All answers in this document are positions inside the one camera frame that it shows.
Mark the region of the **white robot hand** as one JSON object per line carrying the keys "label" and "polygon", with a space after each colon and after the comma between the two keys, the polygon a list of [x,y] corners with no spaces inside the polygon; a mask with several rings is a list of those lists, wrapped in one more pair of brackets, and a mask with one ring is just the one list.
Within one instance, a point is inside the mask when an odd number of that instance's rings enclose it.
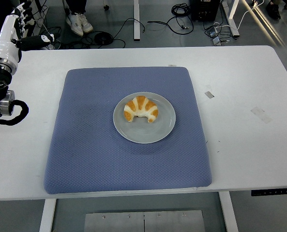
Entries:
{"label": "white robot hand", "polygon": [[18,5],[8,15],[0,31],[0,67],[15,72],[21,60],[22,51],[30,51],[45,47],[55,41],[55,35],[36,35],[24,37],[32,20],[31,1],[27,0]]}

